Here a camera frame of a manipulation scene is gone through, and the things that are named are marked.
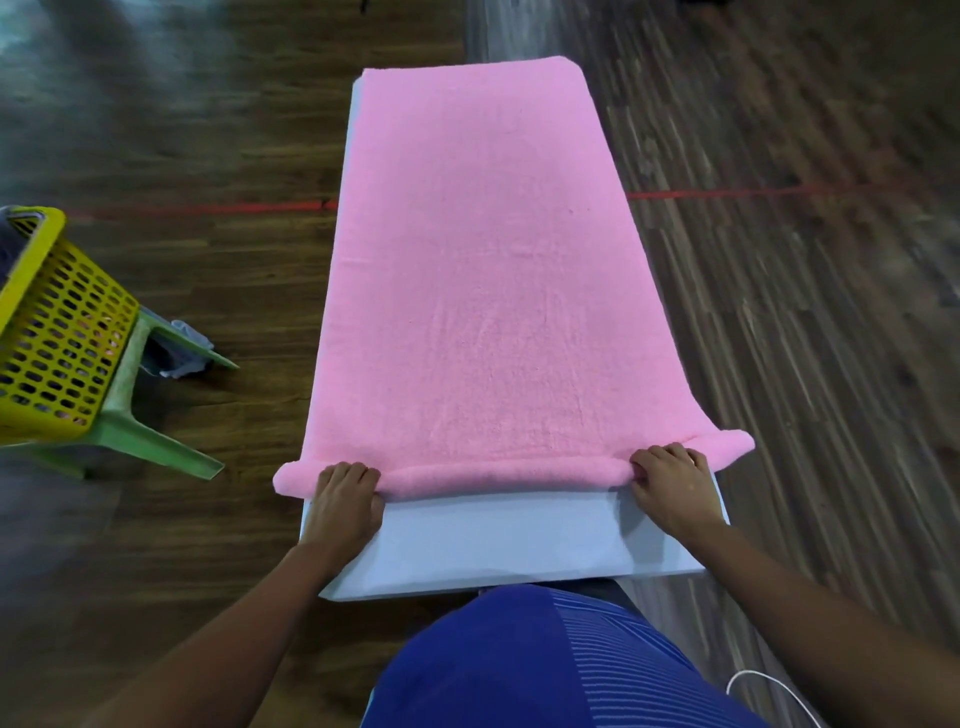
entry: wooden floor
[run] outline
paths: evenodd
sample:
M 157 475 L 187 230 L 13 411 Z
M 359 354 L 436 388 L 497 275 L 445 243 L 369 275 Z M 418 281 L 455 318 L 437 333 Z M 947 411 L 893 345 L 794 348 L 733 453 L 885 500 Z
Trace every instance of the wooden floor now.
M 76 211 L 75 242 L 242 367 L 138 390 L 145 421 L 227 463 L 210 483 L 94 452 L 84 483 L 0 463 L 0 724 L 75 723 L 295 541 L 299 505 L 270 479 L 299 451 L 336 218 L 154 214 L 334 197 L 365 66 L 566 55 L 628 191 L 842 192 L 632 205 L 698 400 L 757 438 L 721 476 L 732 521 L 960 650 L 960 104 L 938 40 L 955 27 L 935 0 L 835 5 L 0 9 L 0 204 Z M 125 212 L 89 214 L 104 208 Z M 708 577 L 628 588 L 715 684 L 779 674 Z M 464 599 L 318 602 L 256 725 L 357 725 L 403 641 Z M 737 691 L 806 725 L 765 685 Z

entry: white cable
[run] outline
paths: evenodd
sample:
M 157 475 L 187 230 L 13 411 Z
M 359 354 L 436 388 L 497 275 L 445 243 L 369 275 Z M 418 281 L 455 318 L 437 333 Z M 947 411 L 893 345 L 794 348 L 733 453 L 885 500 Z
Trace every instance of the white cable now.
M 820 725 L 820 723 L 817 722 L 817 719 L 816 719 L 815 717 L 813 717 L 813 713 L 810 712 L 810 709 L 806 707 L 806 703 L 804 703 L 804 702 L 800 699 L 800 697 L 797 696 L 797 694 L 796 694 L 795 692 L 793 692 L 792 690 L 790 690 L 790 689 L 789 689 L 787 686 L 785 686 L 780 680 L 778 680 L 776 677 L 772 677 L 772 676 L 768 675 L 766 672 L 757 672 L 755 669 L 741 669 L 739 672 L 737 672 L 737 673 L 730 679 L 730 682 L 727 683 L 727 695 L 730 694 L 730 688 L 733 687 L 733 681 L 736 680 L 736 678 L 740 677 L 740 675 L 759 675 L 760 677 L 765 677 L 767 680 L 772 680 L 773 682 L 777 683 L 781 688 L 783 688 L 784 690 L 786 690 L 787 692 L 789 692 L 791 695 L 793 695 L 793 699 L 796 700 L 798 703 L 800 703 L 800 707 L 804 709 L 804 712 L 805 712 L 808 716 L 810 716 L 810 720 L 813 721 L 813 724 L 814 724 L 815 726 L 817 726 L 817 728 L 822 728 L 822 726 Z

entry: finger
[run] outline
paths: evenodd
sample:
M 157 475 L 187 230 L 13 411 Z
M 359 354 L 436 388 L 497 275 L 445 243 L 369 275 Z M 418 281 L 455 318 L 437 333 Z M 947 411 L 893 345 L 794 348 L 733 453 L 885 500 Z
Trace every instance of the finger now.
M 683 463 L 690 460 L 690 456 L 687 454 L 686 448 L 680 443 L 670 443 L 664 449 Z
M 634 466 L 634 471 L 641 477 L 646 477 L 651 468 L 655 468 L 659 459 L 649 450 L 639 449 L 630 456 L 630 462 Z
M 320 474 L 317 476 L 317 491 L 314 498 L 320 497 L 320 493 L 322 493 L 324 488 L 329 484 L 331 476 L 333 476 L 332 465 L 328 465 L 320 471 Z
M 647 451 L 656 457 L 658 460 L 670 460 L 670 453 L 667 452 L 664 448 L 661 448 L 659 445 L 654 445 L 652 448 L 648 448 Z
M 367 471 L 367 466 L 363 463 L 353 463 L 347 474 L 344 475 L 344 485 L 354 486 L 360 482 L 363 473 Z
M 710 471 L 710 463 L 707 462 L 706 455 L 695 449 L 689 449 L 687 452 L 690 453 L 690 457 L 693 458 L 693 464 L 697 466 L 698 471 L 704 475 L 713 477 L 713 473 Z
M 371 534 L 374 534 L 377 531 L 379 531 L 380 526 L 383 525 L 383 507 L 384 507 L 383 498 L 378 496 L 376 493 L 374 493 L 373 498 L 371 498 L 371 501 L 370 501 Z
M 337 485 L 341 480 L 344 479 L 344 475 L 347 474 L 349 469 L 350 463 L 337 463 L 333 468 L 333 475 L 330 476 L 330 483 L 332 485 Z
M 367 468 L 367 471 L 363 473 L 363 477 L 360 478 L 360 482 L 357 484 L 364 493 L 373 494 L 373 491 L 376 490 L 376 484 L 380 480 L 380 471 L 377 468 Z
M 636 505 L 639 506 L 640 510 L 646 513 L 646 504 L 647 500 L 650 498 L 650 492 L 641 484 L 636 481 L 630 484 L 630 490 L 634 494 L 634 500 Z

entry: green plastic chair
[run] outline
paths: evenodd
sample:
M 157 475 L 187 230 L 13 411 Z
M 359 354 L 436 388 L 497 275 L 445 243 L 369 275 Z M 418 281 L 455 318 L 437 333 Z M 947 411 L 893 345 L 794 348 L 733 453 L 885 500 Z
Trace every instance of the green plastic chair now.
M 172 437 L 147 427 L 131 412 L 136 373 L 140 368 L 140 361 L 151 335 L 167 338 L 178 346 L 198 353 L 228 369 L 239 369 L 229 359 L 191 341 L 162 319 L 140 310 L 137 312 L 136 324 L 133 326 L 123 356 L 117 365 L 103 406 L 86 434 L 77 440 L 62 443 L 24 443 L 5 446 L 0 450 L 22 450 L 35 461 L 51 469 L 78 478 L 84 478 L 86 472 L 71 458 L 61 454 L 60 451 L 66 446 L 98 445 L 151 463 L 165 465 L 204 480 L 209 480 L 219 473 L 224 468 L 224 464 L 219 460 L 197 452 Z

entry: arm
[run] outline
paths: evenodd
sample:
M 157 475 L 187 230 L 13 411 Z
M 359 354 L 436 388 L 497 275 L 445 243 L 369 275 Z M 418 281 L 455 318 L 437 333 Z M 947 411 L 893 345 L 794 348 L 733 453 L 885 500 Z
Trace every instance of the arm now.
M 324 470 L 300 543 L 240 601 L 100 708 L 85 726 L 239 728 L 253 720 L 300 618 L 373 537 L 380 473 Z
M 786 569 L 728 526 L 707 459 L 640 450 L 634 494 L 736 599 L 787 672 L 836 726 L 960 724 L 960 659 Z

